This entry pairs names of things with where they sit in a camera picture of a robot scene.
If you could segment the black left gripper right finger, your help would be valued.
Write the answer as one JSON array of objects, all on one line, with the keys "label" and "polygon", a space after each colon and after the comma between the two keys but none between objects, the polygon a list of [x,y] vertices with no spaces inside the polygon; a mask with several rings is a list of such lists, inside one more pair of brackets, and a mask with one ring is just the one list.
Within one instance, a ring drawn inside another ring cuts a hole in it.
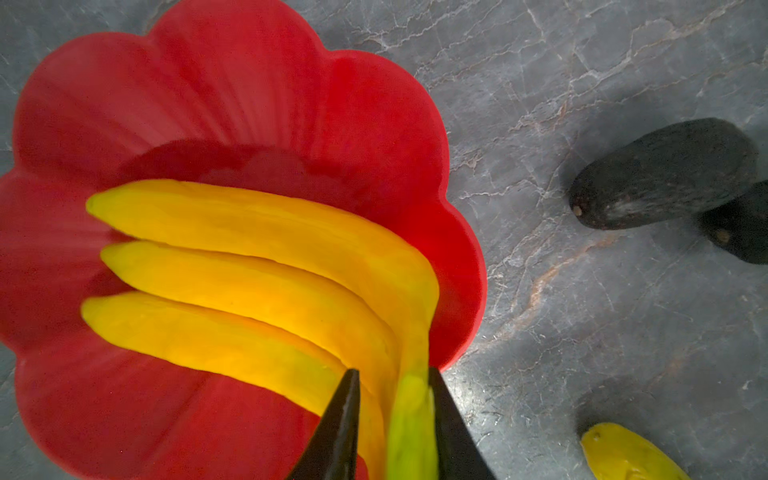
[{"label": "black left gripper right finger", "polygon": [[435,435],[440,480],[495,480],[451,396],[441,372],[431,367],[429,385],[434,394]]}]

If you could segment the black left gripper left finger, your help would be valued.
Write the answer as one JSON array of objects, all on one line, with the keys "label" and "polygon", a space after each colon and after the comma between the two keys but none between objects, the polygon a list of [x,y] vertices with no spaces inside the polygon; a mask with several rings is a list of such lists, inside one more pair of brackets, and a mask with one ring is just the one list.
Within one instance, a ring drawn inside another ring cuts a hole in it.
[{"label": "black left gripper left finger", "polygon": [[348,369],[287,479],[355,479],[360,400],[359,371]]}]

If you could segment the yellow fake banana bunch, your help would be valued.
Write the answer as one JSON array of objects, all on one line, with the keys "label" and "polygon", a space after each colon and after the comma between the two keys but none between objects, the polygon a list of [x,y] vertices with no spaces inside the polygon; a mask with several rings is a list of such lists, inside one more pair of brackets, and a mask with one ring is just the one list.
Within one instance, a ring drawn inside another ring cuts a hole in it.
[{"label": "yellow fake banana bunch", "polygon": [[86,210],[126,235],[100,257],[129,291],[81,307],[97,335],[316,414],[355,369],[369,475],[437,477],[428,364],[440,288],[416,248],[324,204],[194,182],[131,182]]}]

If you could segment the dark fake avocado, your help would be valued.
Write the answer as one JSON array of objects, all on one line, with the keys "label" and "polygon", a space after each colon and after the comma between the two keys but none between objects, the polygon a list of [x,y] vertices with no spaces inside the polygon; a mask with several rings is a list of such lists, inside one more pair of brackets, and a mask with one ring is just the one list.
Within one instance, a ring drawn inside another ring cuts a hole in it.
[{"label": "dark fake avocado", "polygon": [[702,229],[719,248],[751,264],[767,263],[767,181],[705,212]]},{"label": "dark fake avocado", "polygon": [[648,133],[586,166],[569,190],[585,226],[636,228],[719,207],[756,181],[757,144],[733,123],[703,118]]}]

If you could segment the red flower-shaped fruit bowl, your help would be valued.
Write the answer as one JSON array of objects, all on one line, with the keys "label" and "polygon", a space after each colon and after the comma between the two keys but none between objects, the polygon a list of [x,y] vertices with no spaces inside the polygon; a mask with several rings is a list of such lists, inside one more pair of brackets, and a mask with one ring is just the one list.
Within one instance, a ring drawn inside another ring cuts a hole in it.
[{"label": "red flower-shaped fruit bowl", "polygon": [[376,223],[431,264],[429,370],[482,321],[480,245],[449,203],[431,97],[374,54],[330,51],[279,1],[183,1],[137,36],[77,38],[17,105],[1,180],[1,339],[22,420],[82,479],[287,479],[322,413],[268,389],[113,345],[83,320],[129,286],[101,260],[126,235],[94,194],[175,180],[298,198]]}]

